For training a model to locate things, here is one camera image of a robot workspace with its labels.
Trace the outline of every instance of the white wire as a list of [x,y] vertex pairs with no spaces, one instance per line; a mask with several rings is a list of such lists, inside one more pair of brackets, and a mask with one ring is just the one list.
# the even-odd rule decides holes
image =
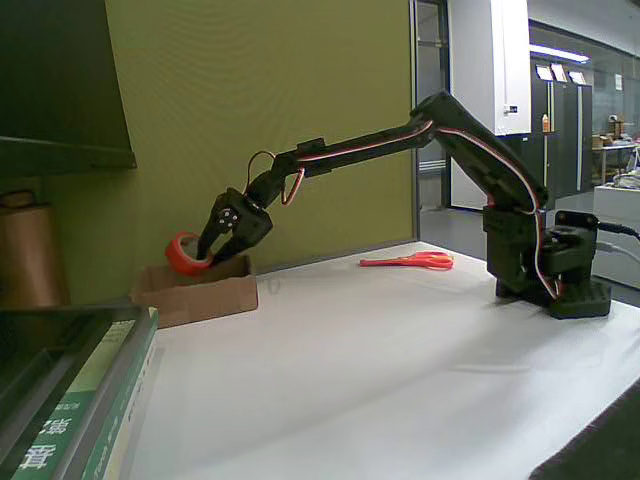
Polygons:
[[540,279],[540,282],[542,282],[542,285],[544,285],[544,288],[547,290],[547,292],[549,293],[551,298],[556,300],[558,298],[558,292],[554,290],[554,288],[547,281],[547,279],[544,278],[544,275],[540,271],[540,250],[542,248],[542,229],[541,229],[541,225],[540,225],[540,212],[538,211],[539,205],[538,205],[538,199],[536,197],[536,194],[533,191],[533,188],[531,188],[531,185],[529,185],[529,182],[527,181],[525,176],[515,166],[513,166],[509,162],[509,160],[507,160],[502,155],[500,155],[499,152],[497,152],[496,150],[491,148],[489,145],[484,143],[482,140],[474,137],[473,135],[470,135],[470,134],[468,134],[466,132],[463,132],[462,130],[457,130],[457,129],[454,129],[454,128],[443,128],[442,127],[442,128],[438,128],[438,131],[441,132],[441,133],[445,133],[445,134],[449,134],[449,135],[457,135],[457,136],[459,136],[461,138],[464,138],[468,142],[470,142],[470,143],[474,144],[476,147],[484,150],[489,155],[491,155],[496,160],[498,160],[500,163],[505,165],[511,172],[513,172],[514,175],[516,175],[522,181],[522,183],[524,184],[525,188],[527,189],[527,192],[529,193],[529,196],[531,198],[531,204],[532,204],[531,211],[530,212],[524,212],[524,213],[526,213],[527,215],[533,215],[533,217],[535,219],[535,224],[536,224],[536,250],[535,250],[535,253],[534,253],[533,264],[534,264],[534,267],[535,267],[535,270],[536,270],[536,274],[537,274],[538,278]]
[[340,150],[340,151],[337,151],[337,152],[321,153],[319,155],[312,155],[310,157],[303,157],[303,158],[299,158],[298,161],[299,162],[315,162],[316,160],[324,160],[324,159],[327,159],[327,158],[335,157],[337,155],[346,155],[348,153],[361,152],[363,150],[369,150],[370,148],[382,147],[383,145],[389,145],[390,143],[396,143],[396,142],[400,142],[400,141],[403,141],[403,140],[409,140],[409,139],[417,137],[418,135],[421,135],[424,132],[426,132],[427,130],[429,130],[429,128],[431,128],[431,125],[433,125],[433,120],[429,120],[428,122],[426,122],[424,125],[422,125],[420,128],[418,128],[414,132],[409,133],[407,135],[403,135],[401,137],[392,138],[391,140],[385,140],[384,142],[372,143],[370,145],[363,145],[361,147],[346,148],[344,150]]
[[605,253],[618,253],[621,255],[625,255],[640,265],[640,257],[635,253],[630,252],[626,248],[622,248],[622,247],[619,247],[618,245],[614,245],[613,243],[608,243],[608,242],[597,242],[596,248],[601,252],[605,252]]

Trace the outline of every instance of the red scissors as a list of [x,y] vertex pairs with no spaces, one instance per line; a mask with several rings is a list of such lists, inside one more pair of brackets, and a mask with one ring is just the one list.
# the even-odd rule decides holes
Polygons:
[[431,270],[451,270],[453,257],[444,252],[418,252],[410,257],[389,258],[386,260],[360,260],[361,267],[422,267]]

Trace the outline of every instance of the cable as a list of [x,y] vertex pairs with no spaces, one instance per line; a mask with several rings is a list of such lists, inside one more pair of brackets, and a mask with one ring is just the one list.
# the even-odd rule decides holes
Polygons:
[[[397,137],[397,138],[393,138],[393,139],[390,139],[390,140],[386,140],[384,142],[372,143],[372,144],[369,144],[369,145],[363,145],[361,147],[346,148],[344,150],[338,150],[337,152],[324,153],[324,154],[319,154],[319,155],[312,155],[310,157],[299,158],[298,161],[299,162],[315,162],[317,160],[325,160],[327,158],[337,157],[338,155],[346,155],[348,153],[361,152],[363,150],[369,150],[371,148],[381,147],[383,145],[389,145],[391,143],[396,143],[396,142],[400,142],[400,141],[403,141],[403,140],[409,140],[409,139],[417,137],[418,135],[421,135],[424,132],[426,132],[427,130],[429,130],[429,128],[431,128],[431,125],[433,125],[433,120],[429,120],[429,121],[425,122],[424,125],[422,125],[421,127],[419,127],[418,129],[416,129],[414,132],[412,132],[410,134],[403,135],[403,136],[400,136],[400,137]],[[251,158],[251,160],[249,161],[249,171],[251,169],[251,162],[253,161],[253,159],[259,153],[266,153],[266,154],[273,155],[271,152],[267,152],[267,151],[261,150],[260,152],[255,154]],[[293,185],[293,188],[291,189],[291,192],[289,192],[289,195],[286,195],[284,193],[284,189],[280,193],[280,201],[282,202],[283,205],[288,206],[288,205],[291,205],[291,202],[293,202],[293,199],[295,198],[296,193],[298,193],[298,189],[300,188],[300,184],[302,183],[302,179],[304,178],[304,171],[305,171],[304,168],[301,168],[298,171],[298,176],[296,177],[296,181],[295,181],[295,183]]]
[[619,247],[618,245],[614,245],[613,243],[608,242],[596,242],[596,249],[604,252],[604,253],[618,253],[621,255],[625,255],[631,258],[633,261],[637,262],[640,265],[640,257],[635,253],[631,253],[626,248]]
[[346,148],[344,150],[339,150],[337,152],[321,153],[319,155],[312,155],[310,157],[303,157],[303,158],[299,158],[298,161],[299,162],[315,162],[316,160],[324,160],[324,159],[335,157],[335,156],[338,156],[338,155],[346,155],[348,153],[361,152],[363,150],[369,150],[370,148],[382,147],[384,145],[389,145],[391,143],[401,142],[403,140],[409,140],[409,139],[417,137],[418,135],[421,135],[424,132],[426,132],[427,130],[429,130],[429,128],[431,128],[431,125],[433,125],[433,120],[429,120],[429,121],[425,122],[424,125],[422,125],[418,129],[416,129],[414,132],[409,133],[407,135],[403,135],[401,137],[392,138],[391,140],[386,140],[384,142],[372,143],[370,145],[363,145],[361,147]]
[[598,222],[598,229],[604,232],[622,233],[624,235],[629,235],[640,240],[640,233],[635,231],[633,228],[627,227],[620,223]]
[[556,286],[556,293],[558,296],[562,295],[562,281],[560,279],[556,279],[554,284]]
[[247,165],[247,185],[244,187],[244,193],[247,193],[247,190],[249,189],[249,184],[251,183],[251,164],[256,159],[256,157],[263,154],[269,155],[272,160],[276,159],[276,156],[268,150],[258,150],[256,153],[253,154],[253,156],[251,157]]
[[449,134],[449,135],[457,135],[461,138],[464,138],[468,142],[484,150],[489,155],[491,155],[496,160],[498,160],[500,163],[505,165],[511,172],[513,172],[522,181],[525,188],[527,189],[527,192],[529,193],[529,196],[531,198],[531,204],[532,204],[531,211],[523,212],[523,213],[527,215],[533,215],[535,219],[535,224],[536,224],[536,233],[537,233],[536,250],[535,250],[534,261],[533,261],[536,274],[540,279],[540,282],[542,282],[542,285],[544,285],[544,288],[547,290],[547,292],[551,296],[551,298],[553,298],[554,300],[557,300],[559,292],[557,290],[554,290],[553,286],[548,282],[548,280],[544,277],[544,275],[540,271],[540,250],[542,248],[542,228],[541,228],[541,222],[540,222],[540,212],[538,211],[540,208],[540,205],[538,204],[538,199],[535,195],[535,192],[533,191],[533,188],[531,187],[531,185],[529,185],[529,182],[527,182],[527,179],[514,165],[511,164],[511,162],[509,162],[509,160],[503,157],[498,151],[491,148],[489,145],[484,143],[482,140],[474,137],[473,135],[463,132],[462,130],[457,130],[454,128],[443,128],[443,127],[439,128],[438,132]]
[[296,198],[296,193],[298,193],[298,189],[300,188],[300,184],[302,183],[303,178],[304,178],[304,168],[301,168],[300,170],[298,170],[298,176],[296,177],[296,181],[293,184],[293,187],[291,187],[291,191],[289,192],[289,195],[285,195],[284,186],[282,187],[282,191],[280,192],[280,201],[285,207],[288,205],[291,205],[291,202],[293,202],[293,199]]

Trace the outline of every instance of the black cable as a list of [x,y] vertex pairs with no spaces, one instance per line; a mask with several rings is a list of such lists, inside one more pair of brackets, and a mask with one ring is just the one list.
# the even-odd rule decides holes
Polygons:
[[603,230],[605,232],[622,233],[624,235],[636,237],[638,241],[640,241],[640,233],[635,231],[633,228],[627,227],[620,223],[598,222],[598,229]]
[[268,150],[259,150],[256,153],[253,154],[253,156],[251,157],[251,159],[249,160],[249,164],[247,165],[247,185],[246,187],[244,187],[244,192],[247,193],[247,190],[249,189],[249,184],[251,183],[251,164],[253,163],[253,161],[256,159],[256,157],[260,156],[260,155],[269,155],[271,157],[271,160],[275,160],[276,156],[271,153]]

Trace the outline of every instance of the ceiling light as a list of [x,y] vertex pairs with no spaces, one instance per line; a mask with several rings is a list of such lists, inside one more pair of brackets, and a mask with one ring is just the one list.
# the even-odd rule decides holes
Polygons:
[[565,58],[578,63],[587,63],[590,58],[586,55],[580,55],[579,53],[565,52],[564,50],[558,50],[557,48],[544,47],[542,45],[529,45],[529,51],[533,53],[540,53],[542,55],[549,55],[551,57]]

